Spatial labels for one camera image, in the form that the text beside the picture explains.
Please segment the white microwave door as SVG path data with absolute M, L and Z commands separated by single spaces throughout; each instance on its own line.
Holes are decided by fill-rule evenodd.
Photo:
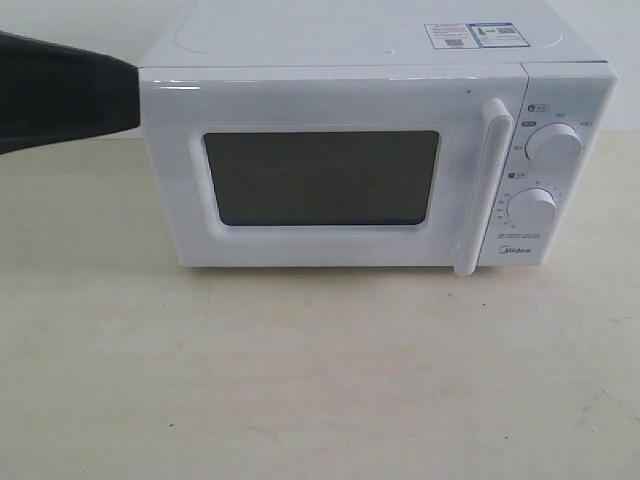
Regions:
M 529 79 L 492 67 L 144 67 L 187 267 L 479 265 Z

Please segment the white microwave oven body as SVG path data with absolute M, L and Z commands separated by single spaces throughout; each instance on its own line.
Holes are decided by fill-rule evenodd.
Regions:
M 433 48 L 425 24 L 511 22 L 528 48 Z M 195 1 L 158 38 L 144 67 L 492 67 L 516 64 L 529 83 L 490 211 L 479 266 L 546 260 L 616 83 L 608 61 L 542 1 Z M 540 167 L 525 145 L 564 123 L 582 141 L 571 164 Z M 554 223 L 528 232 L 506 208 L 521 191 L 548 191 Z

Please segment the white control knob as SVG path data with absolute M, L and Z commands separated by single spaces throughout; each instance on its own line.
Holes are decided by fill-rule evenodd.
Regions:
M 582 148 L 582 141 L 573 127 L 553 123 L 531 135 L 525 145 L 525 154 L 534 165 L 555 167 L 577 161 Z
M 557 206 L 548 191 L 531 188 L 511 198 L 506 213 L 512 226 L 534 232 L 544 230 L 554 223 Z

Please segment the lower white control knob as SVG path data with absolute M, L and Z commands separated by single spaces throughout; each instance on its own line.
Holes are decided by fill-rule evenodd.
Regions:
M 544 230 L 554 223 L 557 206 L 548 191 L 531 188 L 511 198 L 506 213 L 512 226 L 534 232 Z

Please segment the upper white control knob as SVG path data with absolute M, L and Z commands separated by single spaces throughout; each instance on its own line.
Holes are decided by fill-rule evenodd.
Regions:
M 525 154 L 534 165 L 555 167 L 577 161 L 582 148 L 582 141 L 573 127 L 553 123 L 531 135 L 525 145 Z

